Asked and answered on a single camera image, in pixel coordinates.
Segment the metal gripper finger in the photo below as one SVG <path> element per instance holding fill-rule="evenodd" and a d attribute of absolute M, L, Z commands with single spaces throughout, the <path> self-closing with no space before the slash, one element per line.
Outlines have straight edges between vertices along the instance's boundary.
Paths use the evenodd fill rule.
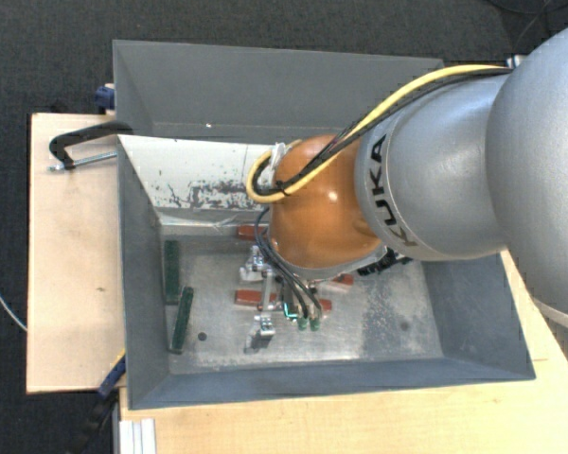
<path fill-rule="evenodd" d="M 247 334 L 244 350 L 259 351 L 269 346 L 275 336 L 275 328 L 270 316 L 256 315 Z"/>
<path fill-rule="evenodd" d="M 244 283 L 262 281 L 270 269 L 271 265 L 265 259 L 260 247 L 253 245 L 244 265 L 239 269 L 240 280 Z"/>

